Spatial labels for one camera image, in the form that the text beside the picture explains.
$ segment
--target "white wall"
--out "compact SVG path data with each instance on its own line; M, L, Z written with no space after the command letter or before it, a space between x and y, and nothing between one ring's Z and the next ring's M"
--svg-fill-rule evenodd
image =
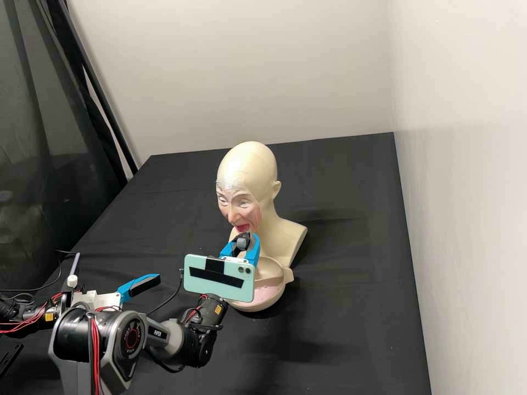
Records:
M434 395L527 394L527 8L390 2L397 155Z
M523 0L69 4L140 163L397 130L433 393L527 393Z
M390 130L386 0L69 0L139 164Z

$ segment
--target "mannequin head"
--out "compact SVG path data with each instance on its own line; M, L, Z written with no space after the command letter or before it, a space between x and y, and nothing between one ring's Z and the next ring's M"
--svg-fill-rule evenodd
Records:
M241 143L218 168L218 207L239 233L257 232L276 217L274 199L280 187L273 152L262 143Z

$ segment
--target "black tablecloth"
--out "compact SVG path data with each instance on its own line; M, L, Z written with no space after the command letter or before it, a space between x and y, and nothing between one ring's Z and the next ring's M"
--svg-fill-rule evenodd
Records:
M277 212L308 228L294 282L266 311L229 309L206 367L173 375L144 357L127 393L429 394L393 134L270 147ZM177 286L185 254L218 254L230 229L214 188L225 152L152 156L76 246L81 282L105 293L159 272L162 284L126 305L148 311ZM182 291L153 318L196 301ZM61 393L50 334L23 340L2 393Z

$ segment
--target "black curtain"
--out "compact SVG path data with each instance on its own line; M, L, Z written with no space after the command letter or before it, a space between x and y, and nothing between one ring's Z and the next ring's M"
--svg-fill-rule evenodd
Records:
M126 183L52 3L0 7L0 289L40 285Z

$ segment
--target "smartphone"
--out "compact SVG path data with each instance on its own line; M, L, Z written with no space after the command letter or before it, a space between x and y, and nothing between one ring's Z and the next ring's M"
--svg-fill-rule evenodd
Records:
M183 287L189 292L252 302L255 271L246 259L188 254L184 261Z

